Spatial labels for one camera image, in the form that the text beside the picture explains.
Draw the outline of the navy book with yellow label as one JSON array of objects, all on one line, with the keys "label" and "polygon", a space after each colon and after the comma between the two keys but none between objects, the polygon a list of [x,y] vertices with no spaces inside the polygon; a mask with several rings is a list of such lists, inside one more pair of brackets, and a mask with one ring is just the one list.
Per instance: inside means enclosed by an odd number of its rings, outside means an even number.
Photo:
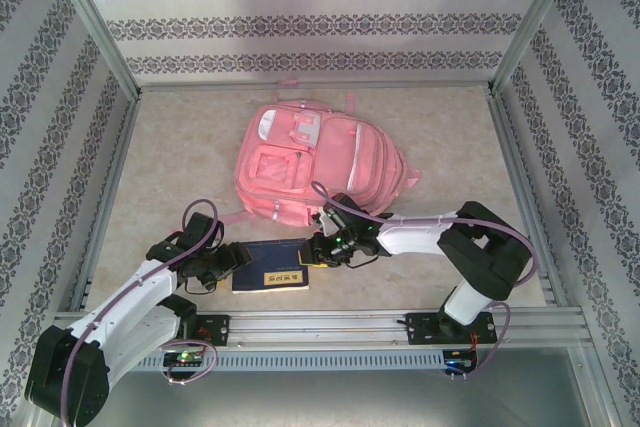
[{"label": "navy book with yellow label", "polygon": [[233,273],[234,294],[265,293],[309,288],[308,267],[299,260],[304,239],[247,242],[252,260]]}]

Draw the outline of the pink backpack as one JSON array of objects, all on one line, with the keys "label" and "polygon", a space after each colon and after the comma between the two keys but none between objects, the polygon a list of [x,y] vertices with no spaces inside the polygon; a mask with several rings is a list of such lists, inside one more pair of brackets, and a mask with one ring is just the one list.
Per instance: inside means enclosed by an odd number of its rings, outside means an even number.
[{"label": "pink backpack", "polygon": [[221,220],[307,227],[324,204],[313,182],[379,214],[420,178],[381,127],[356,117],[354,96],[342,111],[313,99],[275,98],[256,111],[240,149],[235,187],[244,208]]}]

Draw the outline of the left controller board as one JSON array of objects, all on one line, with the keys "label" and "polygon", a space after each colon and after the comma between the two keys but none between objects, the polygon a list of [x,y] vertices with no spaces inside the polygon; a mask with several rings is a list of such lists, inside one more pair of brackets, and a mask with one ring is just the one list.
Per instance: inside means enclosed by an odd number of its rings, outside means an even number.
[{"label": "left controller board", "polygon": [[204,365],[204,354],[201,351],[165,351],[163,354],[163,366],[200,368]]}]

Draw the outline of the controller board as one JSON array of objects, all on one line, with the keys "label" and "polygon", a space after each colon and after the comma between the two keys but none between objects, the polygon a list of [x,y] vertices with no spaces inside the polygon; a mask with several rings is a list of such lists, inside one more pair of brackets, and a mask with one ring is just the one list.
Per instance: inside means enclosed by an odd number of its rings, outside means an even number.
[{"label": "controller board", "polygon": [[200,368],[204,365],[204,354],[201,351],[165,351],[163,354],[163,366]]},{"label": "controller board", "polygon": [[443,352],[444,372],[447,375],[468,375],[476,369],[478,356],[476,351]]}]

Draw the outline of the right controller board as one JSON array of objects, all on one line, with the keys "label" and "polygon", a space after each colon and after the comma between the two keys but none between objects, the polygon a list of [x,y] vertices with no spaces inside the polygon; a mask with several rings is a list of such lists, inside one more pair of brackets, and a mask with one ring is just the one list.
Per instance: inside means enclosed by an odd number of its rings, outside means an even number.
[{"label": "right controller board", "polygon": [[478,356],[476,351],[443,352],[444,372],[447,375],[468,375],[476,369]]}]

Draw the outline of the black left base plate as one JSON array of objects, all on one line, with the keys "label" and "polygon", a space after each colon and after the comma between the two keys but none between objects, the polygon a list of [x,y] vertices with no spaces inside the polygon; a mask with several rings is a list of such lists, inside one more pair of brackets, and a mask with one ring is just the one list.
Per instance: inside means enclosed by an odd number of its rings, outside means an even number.
[{"label": "black left base plate", "polygon": [[192,337],[204,340],[216,347],[226,347],[230,330],[228,315],[198,314]]}]

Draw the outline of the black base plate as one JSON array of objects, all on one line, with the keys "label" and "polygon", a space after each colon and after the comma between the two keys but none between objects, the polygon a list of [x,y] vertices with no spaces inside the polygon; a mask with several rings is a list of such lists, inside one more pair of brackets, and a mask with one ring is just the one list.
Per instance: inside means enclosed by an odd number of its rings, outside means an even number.
[{"label": "black base plate", "polygon": [[228,315],[198,314],[192,337],[204,340],[216,347],[226,347],[230,330]]},{"label": "black base plate", "polygon": [[410,345],[492,345],[497,341],[491,313],[481,312],[469,325],[461,325],[440,312],[408,313],[401,321]]}]

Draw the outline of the aluminium mounting rail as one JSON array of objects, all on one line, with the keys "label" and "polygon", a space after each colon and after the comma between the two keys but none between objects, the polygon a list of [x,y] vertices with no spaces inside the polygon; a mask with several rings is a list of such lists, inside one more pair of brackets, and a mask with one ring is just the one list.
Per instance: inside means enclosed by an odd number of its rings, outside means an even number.
[{"label": "aluminium mounting rail", "polygon": [[[227,346],[254,350],[348,350],[409,345],[402,310],[230,312]],[[515,307],[492,311],[502,348],[583,347],[593,344],[577,307]]]}]

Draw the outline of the aluminium left side rail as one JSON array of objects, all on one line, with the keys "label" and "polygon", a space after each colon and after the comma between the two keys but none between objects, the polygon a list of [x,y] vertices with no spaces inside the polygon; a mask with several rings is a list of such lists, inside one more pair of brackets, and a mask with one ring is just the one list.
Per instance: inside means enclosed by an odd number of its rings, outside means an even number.
[{"label": "aluminium left side rail", "polygon": [[61,304],[61,310],[64,312],[80,311],[86,306],[88,292],[91,289],[91,282],[104,243],[141,100],[142,94],[139,93],[131,100],[127,107],[126,115],[122,119],[117,143],[107,169],[108,176],[104,179],[99,203],[90,228],[90,237],[83,250],[79,270],[73,277],[73,282],[70,284],[64,302]]}]

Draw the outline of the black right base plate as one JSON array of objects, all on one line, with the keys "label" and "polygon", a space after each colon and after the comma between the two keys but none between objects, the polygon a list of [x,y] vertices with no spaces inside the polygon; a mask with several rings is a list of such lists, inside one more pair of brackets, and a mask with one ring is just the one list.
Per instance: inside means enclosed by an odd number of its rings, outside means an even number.
[{"label": "black right base plate", "polygon": [[491,313],[481,312],[469,325],[461,325],[440,312],[408,313],[401,321],[410,345],[492,345],[497,341]]}]

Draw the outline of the aluminium rear rail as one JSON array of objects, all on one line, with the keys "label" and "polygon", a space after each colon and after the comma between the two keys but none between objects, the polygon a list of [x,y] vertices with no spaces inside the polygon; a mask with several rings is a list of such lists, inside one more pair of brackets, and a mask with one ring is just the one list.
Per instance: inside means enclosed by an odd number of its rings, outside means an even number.
[{"label": "aluminium rear rail", "polygon": [[[273,92],[278,87],[272,82],[249,83],[151,83],[140,88],[147,92],[189,92],[189,91],[248,91],[267,90]],[[298,82],[295,85],[283,85],[288,89],[375,89],[375,88],[489,88],[488,81],[354,81],[354,82]]]}]

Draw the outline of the aluminium right side rail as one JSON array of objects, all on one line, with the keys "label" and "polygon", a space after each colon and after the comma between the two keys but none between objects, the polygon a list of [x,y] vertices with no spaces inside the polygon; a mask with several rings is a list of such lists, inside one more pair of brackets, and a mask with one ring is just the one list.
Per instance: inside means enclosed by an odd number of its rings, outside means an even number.
[{"label": "aluminium right side rail", "polygon": [[537,277],[547,303],[555,307],[575,307],[575,301],[567,293],[547,239],[542,218],[539,215],[534,191],[527,176],[517,139],[509,123],[508,112],[502,100],[491,92],[486,96],[495,132],[506,163],[516,203],[538,258]]}]

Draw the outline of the aluminium left rear post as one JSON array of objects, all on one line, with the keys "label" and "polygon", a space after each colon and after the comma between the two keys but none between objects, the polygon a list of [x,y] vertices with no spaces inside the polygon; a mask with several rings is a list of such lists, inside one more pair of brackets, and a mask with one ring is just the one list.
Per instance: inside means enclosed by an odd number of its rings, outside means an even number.
[{"label": "aluminium left rear post", "polygon": [[111,32],[93,0],[71,0],[88,33],[129,99],[139,97],[138,86],[128,64],[118,48]]}]

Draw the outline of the aluminium post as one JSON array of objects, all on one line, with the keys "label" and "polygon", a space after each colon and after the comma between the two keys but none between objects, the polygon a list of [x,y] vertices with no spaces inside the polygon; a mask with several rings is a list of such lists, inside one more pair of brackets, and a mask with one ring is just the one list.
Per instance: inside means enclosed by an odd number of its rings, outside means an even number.
[{"label": "aluminium post", "polygon": [[88,33],[129,99],[139,97],[138,86],[128,64],[118,48],[111,32],[93,0],[71,0]]},{"label": "aluminium post", "polygon": [[494,97],[497,97],[509,82],[552,3],[553,0],[532,0],[489,82],[489,91]]}]

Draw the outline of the aluminium right rear post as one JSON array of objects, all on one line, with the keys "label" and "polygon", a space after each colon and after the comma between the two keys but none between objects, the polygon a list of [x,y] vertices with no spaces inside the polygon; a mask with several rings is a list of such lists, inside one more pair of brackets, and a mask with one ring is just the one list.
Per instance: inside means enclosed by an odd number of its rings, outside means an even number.
[{"label": "aluminium right rear post", "polygon": [[494,97],[497,97],[509,82],[552,3],[553,0],[532,0],[489,82],[489,91]]}]

